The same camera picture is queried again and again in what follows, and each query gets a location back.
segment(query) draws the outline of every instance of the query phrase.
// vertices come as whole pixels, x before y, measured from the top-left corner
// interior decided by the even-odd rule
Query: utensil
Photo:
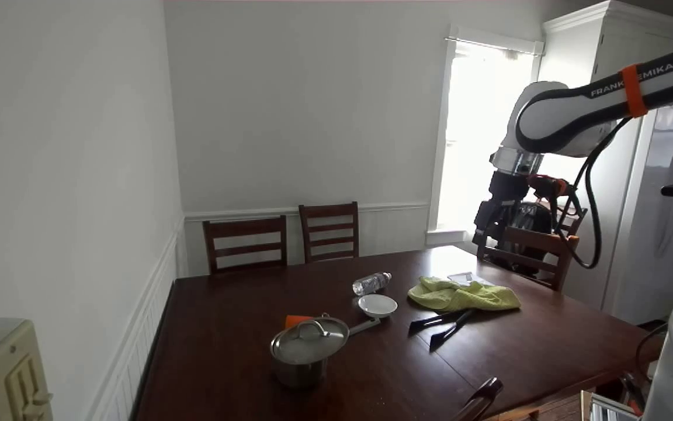
[[[454,336],[470,318],[474,315],[474,308],[456,311],[456,312],[441,312],[435,318],[412,321],[408,335],[416,335],[425,327],[454,322],[449,329],[437,331],[430,336],[430,351],[437,351],[449,336]]]
[[[380,318],[365,321],[365,322],[350,327],[350,336],[358,335],[358,331],[365,331],[368,327],[377,327],[377,325],[380,325]]]
[[[460,407],[456,418],[460,421],[477,421],[483,411],[495,401],[503,381],[497,376],[488,376]]]

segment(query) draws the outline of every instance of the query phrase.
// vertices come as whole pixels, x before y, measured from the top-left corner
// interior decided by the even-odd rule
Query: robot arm
[[[497,170],[522,176],[540,152],[587,157],[597,146],[594,131],[618,116],[641,116],[673,102],[673,54],[624,68],[617,74],[567,88],[532,81],[519,95],[506,135],[495,152]]]
[[[602,141],[594,134],[596,125],[618,116],[641,116],[668,102],[673,102],[673,54],[580,88],[555,81],[526,86],[506,123],[506,138],[490,158],[497,167],[490,181],[492,198],[479,206],[474,243],[479,246],[488,231],[500,231],[510,221],[541,152],[587,157]],[[673,421],[673,312],[642,418]]]

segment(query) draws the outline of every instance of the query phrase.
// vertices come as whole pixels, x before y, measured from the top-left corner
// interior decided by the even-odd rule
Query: white wall
[[[35,321],[56,418],[127,418],[108,393],[176,276],[172,138],[158,0],[0,0],[0,315]]]
[[[451,28],[540,39],[541,20],[567,10],[550,0],[169,0],[190,254],[204,254],[197,231],[207,214],[347,198],[379,219],[408,203],[386,229],[413,229],[394,247],[423,246]]]

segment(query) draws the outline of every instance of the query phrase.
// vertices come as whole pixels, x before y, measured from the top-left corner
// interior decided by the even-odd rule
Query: kitchen tongs
[[[443,322],[454,322],[449,329],[443,331],[437,331],[430,336],[430,351],[439,348],[449,336],[454,336],[472,315],[474,311],[468,308],[468,311],[456,311],[456,312],[439,312],[435,318],[421,318],[421,321],[412,321],[408,322],[408,335],[416,335],[425,327],[432,327],[432,325],[443,325]]]

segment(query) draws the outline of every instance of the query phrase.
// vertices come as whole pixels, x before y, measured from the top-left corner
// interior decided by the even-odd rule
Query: yellow cloth
[[[510,288],[481,282],[451,282],[443,277],[425,276],[408,289],[408,297],[432,311],[510,311],[519,308],[519,298]]]

